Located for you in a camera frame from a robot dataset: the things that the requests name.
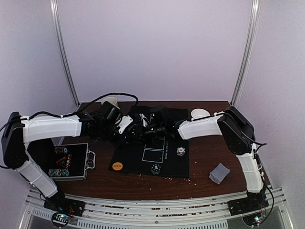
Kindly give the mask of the orange big blind button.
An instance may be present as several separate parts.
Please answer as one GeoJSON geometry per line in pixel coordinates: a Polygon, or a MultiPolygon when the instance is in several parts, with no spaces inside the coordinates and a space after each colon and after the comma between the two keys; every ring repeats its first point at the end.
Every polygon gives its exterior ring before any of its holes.
{"type": "Polygon", "coordinates": [[[121,162],[115,162],[112,164],[112,169],[114,171],[120,171],[123,169],[123,164],[121,162]]]}

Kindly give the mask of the white poker chip stack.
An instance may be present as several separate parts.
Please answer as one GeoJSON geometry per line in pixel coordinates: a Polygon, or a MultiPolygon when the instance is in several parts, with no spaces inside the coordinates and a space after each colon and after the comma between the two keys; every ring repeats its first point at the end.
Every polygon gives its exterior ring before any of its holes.
{"type": "Polygon", "coordinates": [[[184,156],[186,152],[186,149],[184,147],[178,147],[176,150],[176,154],[177,156],[184,156]]]}

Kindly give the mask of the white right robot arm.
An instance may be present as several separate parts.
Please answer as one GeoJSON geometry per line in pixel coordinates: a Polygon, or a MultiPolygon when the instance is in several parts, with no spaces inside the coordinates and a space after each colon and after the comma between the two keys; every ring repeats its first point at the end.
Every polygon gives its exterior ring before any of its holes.
{"type": "Polygon", "coordinates": [[[133,106],[129,114],[134,120],[135,139],[138,141],[149,141],[159,136],[171,140],[222,136],[229,151],[238,158],[246,180],[247,197],[231,204],[243,203],[251,211],[260,205],[268,206],[268,188],[258,155],[263,144],[256,141],[253,125],[235,107],[229,106],[214,114],[204,109],[194,109],[191,118],[182,120],[173,118],[169,109],[162,105],[133,106]]]}

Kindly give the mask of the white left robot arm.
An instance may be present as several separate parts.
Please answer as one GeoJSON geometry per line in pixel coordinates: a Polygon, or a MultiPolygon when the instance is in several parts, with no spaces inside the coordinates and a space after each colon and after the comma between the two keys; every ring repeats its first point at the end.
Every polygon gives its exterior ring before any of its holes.
{"type": "Polygon", "coordinates": [[[47,158],[42,150],[44,142],[57,137],[86,136],[119,145],[130,126],[141,124],[141,118],[139,114],[135,117],[123,115],[118,107],[109,102],[91,113],[84,109],[65,115],[41,111],[31,116],[21,116],[19,112],[13,112],[2,127],[3,160],[8,169],[19,172],[58,212],[64,212],[69,206],[65,194],[39,163],[39,159],[47,158]]]}

